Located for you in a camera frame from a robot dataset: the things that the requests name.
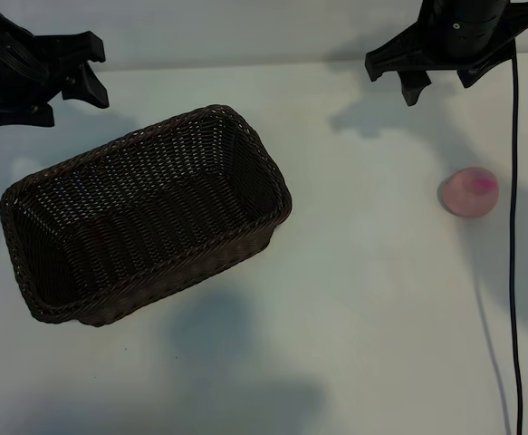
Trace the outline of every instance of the basket rim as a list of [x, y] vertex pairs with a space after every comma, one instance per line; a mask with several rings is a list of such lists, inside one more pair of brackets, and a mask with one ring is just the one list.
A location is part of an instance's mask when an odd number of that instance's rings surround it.
[[[133, 143], [145, 140], [149, 136], [160, 134], [162, 131], [176, 128], [181, 124], [190, 121], [197, 121], [209, 116], [211, 113], [218, 113], [227, 117], [228, 119], [237, 122], [240, 128], [244, 128], [246, 132], [254, 137], [255, 147], [249, 147], [252, 152], [259, 154], [259, 161], [266, 169], [266, 174], [270, 177], [273, 184], [274, 194], [276, 196], [276, 208], [267, 215], [261, 216], [258, 219], [243, 224], [241, 227], [226, 231], [218, 237], [212, 238], [199, 246], [192, 247], [187, 251], [174, 256], [167, 261], [158, 263], [147, 269], [143, 269], [138, 273], [120, 280], [113, 285], [107, 285], [93, 292], [91, 295], [72, 301], [67, 304], [52, 305], [47, 304], [39, 295], [34, 281], [31, 278], [30, 268], [24, 254], [21, 238], [18, 234], [18, 229], [14, 223], [14, 211], [12, 205], [15, 202], [16, 196], [32, 186], [36, 185], [37, 181], [42, 181], [47, 178], [60, 177], [70, 172], [76, 171], [80, 168], [85, 168], [86, 164], [97, 161], [105, 156], [122, 150]], [[245, 119], [234, 111], [231, 107], [226, 105], [214, 104], [204, 108], [195, 109], [193, 111], [183, 113], [165, 121], [157, 122], [148, 127], [135, 130], [125, 136], [112, 140], [107, 144], [101, 145], [93, 150], [86, 151], [78, 156], [67, 159], [61, 163], [43, 169], [34, 174], [28, 175], [23, 179], [15, 182], [2, 195], [0, 199], [0, 220], [5, 233], [5, 242], [8, 247], [10, 259], [14, 266], [14, 277], [18, 283], [24, 300], [29, 305], [34, 317], [40, 319], [55, 319], [56, 322], [64, 322], [76, 318], [77, 314], [96, 309], [101, 303], [104, 296], [120, 293], [128, 290], [135, 282], [144, 283], [145, 278], [155, 275], [157, 272], [168, 273], [175, 267], [184, 266], [186, 263], [197, 259], [197, 254], [201, 252], [202, 256], [209, 254], [222, 245], [233, 243], [239, 238], [249, 236], [256, 230], [258, 232], [268, 230], [276, 227], [286, 220], [292, 210], [292, 197], [288, 188], [285, 185], [283, 175], [278, 169], [275, 162], [267, 153], [263, 143], [257, 132], [245, 121]]]

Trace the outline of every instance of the white wall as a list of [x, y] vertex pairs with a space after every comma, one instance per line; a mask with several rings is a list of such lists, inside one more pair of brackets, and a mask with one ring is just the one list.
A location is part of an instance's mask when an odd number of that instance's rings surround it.
[[[0, 0], [36, 34], [92, 30], [104, 69], [353, 58], [413, 23], [420, 0]], [[519, 40], [528, 51], [528, 33]]]

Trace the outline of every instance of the wicker basket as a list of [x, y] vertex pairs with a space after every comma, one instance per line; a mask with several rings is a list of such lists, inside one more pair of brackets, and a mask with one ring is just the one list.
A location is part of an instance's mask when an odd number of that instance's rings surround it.
[[291, 208], [257, 133], [210, 106], [26, 177], [0, 217], [32, 315], [102, 326], [262, 251]]

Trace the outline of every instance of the robotic arm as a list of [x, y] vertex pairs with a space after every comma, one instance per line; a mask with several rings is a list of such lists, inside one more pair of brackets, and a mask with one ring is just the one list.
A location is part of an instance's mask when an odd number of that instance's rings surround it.
[[456, 70], [466, 88], [511, 60], [515, 37], [528, 29], [528, 3], [424, 0], [416, 23], [366, 56], [375, 82], [396, 71], [409, 106], [431, 84], [427, 71]]
[[92, 32], [34, 36], [0, 14], [0, 126], [52, 127], [48, 101], [59, 92], [65, 100], [109, 107], [88, 61], [105, 62], [102, 40]]

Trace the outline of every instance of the pink sponge ball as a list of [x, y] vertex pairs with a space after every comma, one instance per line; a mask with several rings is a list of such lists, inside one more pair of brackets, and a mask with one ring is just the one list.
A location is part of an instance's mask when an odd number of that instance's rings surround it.
[[462, 218], [480, 218], [497, 204], [499, 183], [490, 170], [461, 169], [441, 185], [439, 197], [451, 213]]

